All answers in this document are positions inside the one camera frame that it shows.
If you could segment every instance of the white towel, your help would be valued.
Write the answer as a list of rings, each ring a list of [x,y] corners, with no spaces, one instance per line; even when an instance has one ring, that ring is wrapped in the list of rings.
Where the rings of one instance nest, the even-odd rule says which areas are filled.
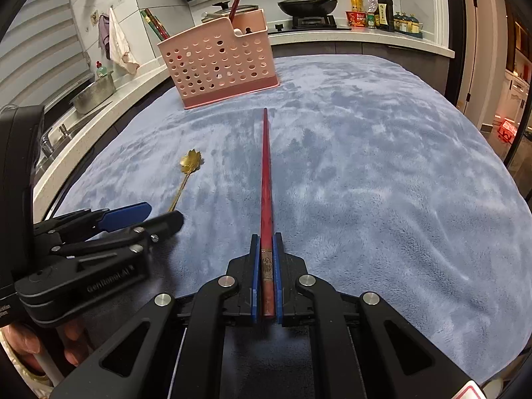
[[[135,74],[140,67],[129,49],[129,43],[116,20],[112,7],[109,8],[109,54],[111,61],[131,74]]]

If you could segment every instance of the perforated basket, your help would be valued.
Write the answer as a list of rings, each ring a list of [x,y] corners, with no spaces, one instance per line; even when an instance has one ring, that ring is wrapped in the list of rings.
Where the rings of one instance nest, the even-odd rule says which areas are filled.
[[[252,33],[236,36],[233,29]],[[166,39],[159,49],[185,109],[279,85],[262,10],[219,18]]]

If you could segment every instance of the basket base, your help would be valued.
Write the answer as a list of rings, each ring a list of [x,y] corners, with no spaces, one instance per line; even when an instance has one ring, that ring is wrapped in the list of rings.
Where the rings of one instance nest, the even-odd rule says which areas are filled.
[[[196,97],[185,98],[183,104],[185,109],[195,108],[196,106],[208,105],[209,103],[219,102],[220,100],[229,99],[236,95],[253,93],[255,91],[265,90],[279,86],[279,80],[277,75],[267,78],[256,79],[255,81],[249,81],[238,85],[232,85],[221,90],[213,91],[212,93],[203,93]]]

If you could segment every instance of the pot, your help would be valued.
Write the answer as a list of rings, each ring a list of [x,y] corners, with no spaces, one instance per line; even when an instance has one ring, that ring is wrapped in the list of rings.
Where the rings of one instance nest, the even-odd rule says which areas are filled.
[[[107,72],[105,76],[94,81],[72,99],[71,103],[77,112],[80,114],[88,114],[105,99],[113,95],[116,88],[114,87],[113,77],[111,76],[112,73],[112,70]]]
[[[338,0],[285,0],[277,3],[281,10],[290,16],[326,16],[338,4]]]
[[[219,3],[213,4],[213,6],[221,7],[221,9],[214,13],[207,13],[207,12],[202,13],[201,14],[202,23],[212,21],[213,19],[217,19],[217,18],[223,18],[224,16],[229,16],[229,14],[231,13],[231,8],[229,7],[229,1],[220,1]],[[251,12],[252,10],[257,10],[258,8],[259,6],[257,5],[246,4],[246,5],[238,6],[236,9],[236,13]]]

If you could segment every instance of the golden spoon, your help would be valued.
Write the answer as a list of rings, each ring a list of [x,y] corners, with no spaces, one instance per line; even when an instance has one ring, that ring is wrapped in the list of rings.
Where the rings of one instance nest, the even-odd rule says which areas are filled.
[[[187,184],[188,178],[194,171],[199,169],[200,162],[201,162],[201,152],[196,152],[196,150],[190,150],[188,154],[184,155],[181,158],[181,162],[179,162],[181,164],[181,172],[185,173],[186,175],[168,211],[174,211],[177,201],[179,201],[179,197],[181,196],[181,192],[183,192],[183,189],[185,188],[185,185]]]

